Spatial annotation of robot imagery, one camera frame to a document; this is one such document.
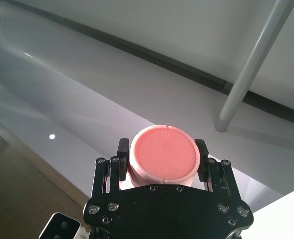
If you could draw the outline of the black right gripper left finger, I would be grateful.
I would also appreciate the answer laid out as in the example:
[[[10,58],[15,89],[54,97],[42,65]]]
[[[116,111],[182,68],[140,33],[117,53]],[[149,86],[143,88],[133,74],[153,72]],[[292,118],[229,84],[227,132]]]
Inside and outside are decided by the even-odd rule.
[[[96,167],[93,179],[91,198],[120,191],[121,182],[125,181],[129,167],[129,139],[119,140],[116,156],[109,160],[105,158],[96,159]]]

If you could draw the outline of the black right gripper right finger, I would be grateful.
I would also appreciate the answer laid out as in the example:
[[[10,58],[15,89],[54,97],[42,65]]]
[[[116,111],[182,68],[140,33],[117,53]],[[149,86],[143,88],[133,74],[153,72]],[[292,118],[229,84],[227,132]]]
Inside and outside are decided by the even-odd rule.
[[[239,189],[231,167],[231,162],[209,157],[209,151],[202,139],[196,139],[195,144],[200,153],[200,165],[197,170],[199,180],[204,183],[206,191],[220,196],[233,197],[241,200]]]

